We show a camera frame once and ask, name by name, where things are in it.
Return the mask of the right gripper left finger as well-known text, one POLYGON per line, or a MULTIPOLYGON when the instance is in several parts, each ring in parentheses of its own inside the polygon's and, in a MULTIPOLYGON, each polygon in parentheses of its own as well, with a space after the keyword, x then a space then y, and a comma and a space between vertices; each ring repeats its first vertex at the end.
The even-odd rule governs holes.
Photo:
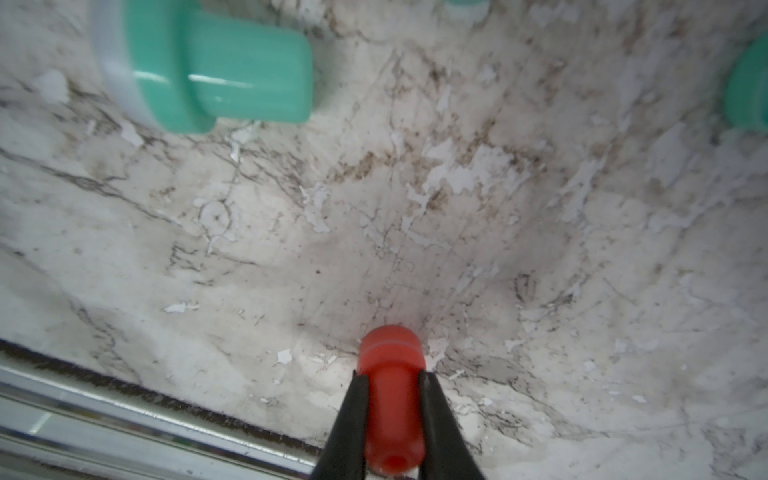
POLYGON ((311 480, 363 480, 368 423, 369 379, 353 376, 311 480))

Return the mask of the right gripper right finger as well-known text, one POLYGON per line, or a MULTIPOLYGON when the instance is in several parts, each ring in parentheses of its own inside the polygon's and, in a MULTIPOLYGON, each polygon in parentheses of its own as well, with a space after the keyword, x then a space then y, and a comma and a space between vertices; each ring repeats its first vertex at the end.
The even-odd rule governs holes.
POLYGON ((467 447, 437 376, 433 372, 421 371, 418 387, 425 445, 419 479, 485 480, 467 447))

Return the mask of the red stamp with picture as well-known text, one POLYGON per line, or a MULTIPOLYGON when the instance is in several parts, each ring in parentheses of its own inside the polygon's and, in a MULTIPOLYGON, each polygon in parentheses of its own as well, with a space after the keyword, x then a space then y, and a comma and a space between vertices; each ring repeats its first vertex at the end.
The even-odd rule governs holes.
POLYGON ((397 476, 424 459, 419 373, 426 369, 419 338, 397 325, 377 328, 360 345, 357 373, 369 381, 365 458, 382 476, 397 476))

